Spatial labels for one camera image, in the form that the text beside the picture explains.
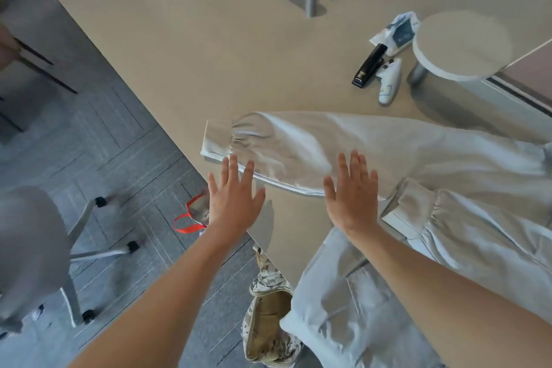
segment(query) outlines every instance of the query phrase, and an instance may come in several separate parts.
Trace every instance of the desk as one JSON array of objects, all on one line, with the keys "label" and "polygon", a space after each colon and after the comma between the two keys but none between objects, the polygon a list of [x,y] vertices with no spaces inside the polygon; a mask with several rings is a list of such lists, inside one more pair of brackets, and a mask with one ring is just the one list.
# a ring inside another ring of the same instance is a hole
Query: desk
[{"label": "desk", "polygon": [[[389,108],[377,103],[378,83],[350,84],[373,49],[369,38],[399,13],[494,16],[509,30],[515,58],[552,35],[552,0],[320,0],[326,12],[310,20],[287,0],[59,1],[203,176],[217,170],[199,154],[209,118],[255,110],[465,116],[477,102],[456,83],[435,85],[439,99],[455,94],[447,105],[456,113],[426,107],[405,83]],[[401,57],[406,75],[415,58],[411,49]],[[296,284],[330,229],[320,198],[268,187],[250,233]]]}]

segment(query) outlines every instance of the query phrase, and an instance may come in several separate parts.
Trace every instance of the white game controller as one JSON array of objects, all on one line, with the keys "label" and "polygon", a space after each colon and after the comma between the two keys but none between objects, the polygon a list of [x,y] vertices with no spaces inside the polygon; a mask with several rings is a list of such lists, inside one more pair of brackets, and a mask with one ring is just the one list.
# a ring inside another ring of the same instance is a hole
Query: white game controller
[{"label": "white game controller", "polygon": [[398,88],[401,86],[401,63],[400,58],[392,58],[385,63],[376,73],[376,77],[382,80],[382,87],[379,94],[379,104],[389,106]]}]

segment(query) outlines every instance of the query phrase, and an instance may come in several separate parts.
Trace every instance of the finger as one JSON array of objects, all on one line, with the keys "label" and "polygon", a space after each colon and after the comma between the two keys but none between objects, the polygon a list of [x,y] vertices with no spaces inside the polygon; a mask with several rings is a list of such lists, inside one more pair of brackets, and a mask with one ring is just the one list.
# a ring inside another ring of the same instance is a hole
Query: finger
[{"label": "finger", "polygon": [[358,161],[358,151],[352,150],[349,159],[350,178],[354,181],[361,181],[361,164]]},{"label": "finger", "polygon": [[231,154],[228,162],[228,183],[238,182],[238,156]]},{"label": "finger", "polygon": [[251,186],[253,181],[253,171],[255,170],[255,162],[248,160],[245,165],[244,174],[242,175],[242,183],[245,183],[248,186]]},{"label": "finger", "polygon": [[337,156],[337,190],[349,180],[349,168],[347,167],[347,159],[343,153]]},{"label": "finger", "polygon": [[377,195],[378,190],[378,176],[377,176],[377,170],[374,169],[370,172],[370,181],[368,183],[368,190],[371,194]]},{"label": "finger", "polygon": [[267,197],[266,189],[260,188],[255,194],[255,197],[253,198],[253,209],[255,210],[257,216],[259,215],[260,209],[263,207],[263,204],[265,203],[266,197]]},{"label": "finger", "polygon": [[336,198],[336,189],[335,189],[335,186],[333,185],[334,180],[332,179],[331,176],[325,176],[324,177],[324,197],[327,199],[327,200],[335,200]]},{"label": "finger", "polygon": [[207,174],[207,185],[209,186],[209,195],[213,196],[215,195],[219,189],[216,185],[215,175],[212,174],[212,172],[209,172]]},{"label": "finger", "polygon": [[228,157],[223,159],[223,168],[220,171],[220,187],[228,183]]},{"label": "finger", "polygon": [[366,156],[361,154],[358,157],[358,161],[361,164],[361,182],[363,185],[368,186],[370,175],[368,174],[368,164],[366,163]]}]

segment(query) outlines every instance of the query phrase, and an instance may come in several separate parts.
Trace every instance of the office chair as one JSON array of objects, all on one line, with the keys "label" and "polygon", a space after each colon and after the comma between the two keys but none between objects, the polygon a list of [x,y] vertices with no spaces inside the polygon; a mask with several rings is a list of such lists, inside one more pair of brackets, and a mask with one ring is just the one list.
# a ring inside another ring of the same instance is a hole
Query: office chair
[{"label": "office chair", "polygon": [[90,323],[93,309],[81,314],[69,266],[72,262],[131,254],[140,247],[126,247],[71,254],[94,207],[107,200],[98,197],[86,204],[80,218],[67,232],[56,204],[41,189],[23,186],[0,195],[0,339],[21,333],[24,316],[36,311],[44,299],[61,290],[73,327]]}]

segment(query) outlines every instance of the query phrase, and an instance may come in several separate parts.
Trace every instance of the gray carpet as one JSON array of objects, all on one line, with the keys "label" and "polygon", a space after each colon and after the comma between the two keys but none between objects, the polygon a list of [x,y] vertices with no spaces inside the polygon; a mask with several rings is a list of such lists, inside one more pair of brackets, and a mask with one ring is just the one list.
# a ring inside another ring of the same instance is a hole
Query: gray carpet
[{"label": "gray carpet", "polygon": [[[55,65],[28,58],[79,94],[20,64],[0,73],[0,111],[25,129],[18,133],[0,120],[0,191],[42,187],[68,227],[88,200],[113,197],[94,211],[73,251],[129,240],[142,246],[133,255],[71,267],[81,308],[101,311],[90,325],[73,329],[58,293],[46,300],[37,322],[25,324],[22,335],[0,342],[2,366],[57,368],[66,366],[195,241],[196,234],[176,233],[170,222],[205,182],[57,0],[8,0],[1,18]],[[245,235],[222,266],[182,367],[249,365],[240,329],[251,302],[248,286],[258,272],[252,246]]]}]

